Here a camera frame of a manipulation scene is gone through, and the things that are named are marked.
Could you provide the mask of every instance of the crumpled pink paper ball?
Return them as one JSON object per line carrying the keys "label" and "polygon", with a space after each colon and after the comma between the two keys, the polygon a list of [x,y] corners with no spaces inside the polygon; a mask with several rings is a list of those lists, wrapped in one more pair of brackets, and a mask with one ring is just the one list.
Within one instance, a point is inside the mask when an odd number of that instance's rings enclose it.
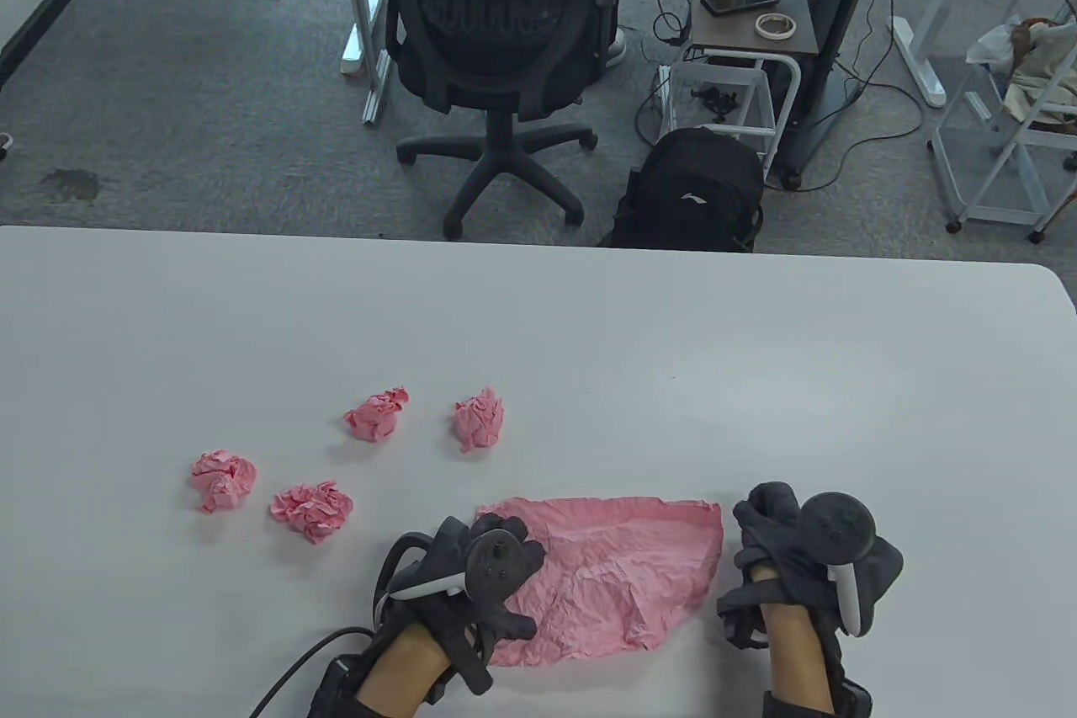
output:
{"label": "crumpled pink paper ball", "polygon": [[348,521],[354,503],[335,480],[320,485],[296,485],[280,492],[269,505],[269,516],[320,545]]}
{"label": "crumpled pink paper ball", "polygon": [[201,491],[201,510],[235,510],[254,490],[258,469],[249,460],[218,450],[205,453],[191,466],[191,483]]}
{"label": "crumpled pink paper ball", "polygon": [[460,451],[473,452],[488,449],[501,438],[501,426],[505,422],[505,408],[492,388],[485,388],[474,398],[457,405],[457,434]]}
{"label": "crumpled pink paper ball", "polygon": [[410,397],[404,388],[387,390],[381,395],[366,398],[356,409],[344,417],[351,434],[368,444],[377,444],[396,431],[396,413],[404,409]]}

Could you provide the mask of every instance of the white plastic bag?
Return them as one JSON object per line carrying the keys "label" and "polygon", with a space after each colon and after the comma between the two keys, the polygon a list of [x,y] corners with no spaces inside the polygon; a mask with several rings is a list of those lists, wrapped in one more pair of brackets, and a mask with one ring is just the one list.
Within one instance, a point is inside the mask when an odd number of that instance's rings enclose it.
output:
{"label": "white plastic bag", "polygon": [[965,53],[965,64],[984,64],[992,75],[1008,79],[1013,69],[1013,42],[1010,41],[1010,33],[1020,24],[1020,18],[1011,17],[1005,25],[988,30]]}

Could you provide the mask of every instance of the white shoe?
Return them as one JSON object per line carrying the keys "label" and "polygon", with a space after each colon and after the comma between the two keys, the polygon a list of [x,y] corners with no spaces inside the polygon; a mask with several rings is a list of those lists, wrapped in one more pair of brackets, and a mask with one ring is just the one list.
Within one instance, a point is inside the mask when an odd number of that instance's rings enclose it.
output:
{"label": "white shoe", "polygon": [[625,32],[621,29],[617,29],[617,34],[610,46],[606,50],[606,69],[615,67],[617,64],[621,64],[625,60],[625,55],[628,52],[628,41],[625,40]]}

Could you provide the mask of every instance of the carpet stain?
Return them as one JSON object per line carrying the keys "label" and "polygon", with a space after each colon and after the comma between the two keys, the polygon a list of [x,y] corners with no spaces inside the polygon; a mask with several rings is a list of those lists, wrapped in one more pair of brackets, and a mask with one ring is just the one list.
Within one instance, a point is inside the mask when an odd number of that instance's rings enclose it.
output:
{"label": "carpet stain", "polygon": [[80,202],[93,202],[101,192],[101,181],[93,171],[58,171],[51,172],[39,182],[58,199],[78,199]]}

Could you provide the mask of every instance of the white desk leg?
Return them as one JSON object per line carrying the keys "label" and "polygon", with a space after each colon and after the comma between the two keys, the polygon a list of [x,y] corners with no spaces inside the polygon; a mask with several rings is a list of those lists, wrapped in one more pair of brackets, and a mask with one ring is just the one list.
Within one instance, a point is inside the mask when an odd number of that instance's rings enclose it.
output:
{"label": "white desk leg", "polygon": [[382,50],[375,56],[374,40],[370,34],[383,3],[384,0],[351,0],[355,24],[352,26],[340,59],[340,71],[344,74],[353,75],[365,69],[368,75],[370,91],[363,110],[363,122],[366,125],[373,125],[377,121],[389,75],[389,55]]}
{"label": "white desk leg", "polygon": [[947,1],[949,0],[928,0],[915,30],[912,30],[912,26],[905,17],[893,17],[890,22],[897,50],[912,79],[915,80],[920,95],[924,96],[928,107],[935,107],[936,110],[946,107],[946,88],[942,87],[942,82],[939,82],[935,68],[932,68],[931,61],[927,60],[927,52],[935,44],[935,37],[946,23],[949,14]]}

